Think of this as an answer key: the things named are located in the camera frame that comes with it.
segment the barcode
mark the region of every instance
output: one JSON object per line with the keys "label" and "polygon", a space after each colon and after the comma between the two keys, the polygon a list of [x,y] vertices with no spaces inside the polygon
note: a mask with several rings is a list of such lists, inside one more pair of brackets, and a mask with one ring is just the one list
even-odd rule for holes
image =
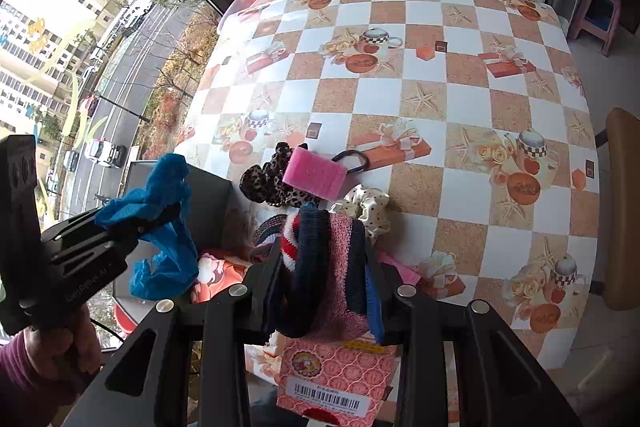
{"label": "barcode", "polygon": [[360,418],[366,416],[371,405],[369,396],[338,391],[333,387],[319,385],[292,375],[287,376],[285,387],[285,393],[289,396],[302,399],[322,409],[339,411]]}
{"label": "barcode", "polygon": [[359,400],[347,398],[338,394],[327,393],[325,391],[321,391],[320,389],[312,389],[311,387],[300,385],[298,383],[296,384],[295,390],[296,394],[319,400],[328,405],[338,405],[340,407],[346,407],[347,409],[353,410],[357,410],[360,406]]}

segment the tile floor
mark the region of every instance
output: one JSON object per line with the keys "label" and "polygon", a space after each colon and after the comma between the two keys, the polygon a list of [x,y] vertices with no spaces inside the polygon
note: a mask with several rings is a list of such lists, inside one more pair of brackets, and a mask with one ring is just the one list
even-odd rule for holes
{"label": "tile floor", "polygon": [[[620,29],[609,57],[600,53],[601,41],[585,34],[569,41],[582,77],[595,132],[604,128],[613,107],[640,116],[640,32]],[[598,150],[600,161],[600,233],[594,280],[604,280],[610,229],[610,173],[607,146]],[[590,295],[569,357],[552,378],[586,421],[590,411],[620,392],[631,389],[640,377],[640,309],[613,312],[602,298]],[[586,377],[602,360],[601,369]],[[252,378],[250,395],[268,390]],[[318,426],[310,422],[309,426]]]}

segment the human hand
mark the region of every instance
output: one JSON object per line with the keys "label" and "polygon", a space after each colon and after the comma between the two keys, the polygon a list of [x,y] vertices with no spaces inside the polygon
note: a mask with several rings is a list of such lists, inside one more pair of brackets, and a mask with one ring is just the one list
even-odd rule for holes
{"label": "human hand", "polygon": [[100,369],[102,355],[89,308],[83,305],[69,317],[66,328],[54,330],[24,330],[24,347],[36,372],[48,380],[60,380],[63,375],[55,357],[64,355],[72,344],[78,350],[78,369],[94,374]]}

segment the table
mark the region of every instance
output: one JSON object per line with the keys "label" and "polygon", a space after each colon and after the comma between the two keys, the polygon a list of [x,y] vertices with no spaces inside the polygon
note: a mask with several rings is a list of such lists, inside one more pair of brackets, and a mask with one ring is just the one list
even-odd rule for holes
{"label": "table", "polygon": [[[546,369],[586,304],[598,234],[589,110],[553,9],[529,0],[277,0],[230,18],[175,152],[235,182],[279,141],[390,195],[380,247],[437,298],[489,301]],[[286,209],[240,192],[227,248]]]}

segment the leopard print scrunchie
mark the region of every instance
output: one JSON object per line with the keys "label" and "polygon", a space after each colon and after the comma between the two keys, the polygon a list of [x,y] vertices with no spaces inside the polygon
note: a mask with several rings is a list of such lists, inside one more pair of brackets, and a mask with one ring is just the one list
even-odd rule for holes
{"label": "leopard print scrunchie", "polygon": [[[303,143],[299,147],[306,149],[307,145]],[[266,201],[273,206],[288,205],[300,208],[307,201],[318,204],[320,198],[317,196],[293,188],[282,181],[292,152],[293,149],[286,142],[279,142],[270,162],[265,163],[262,168],[259,165],[249,167],[240,178],[242,194],[256,203]]]}

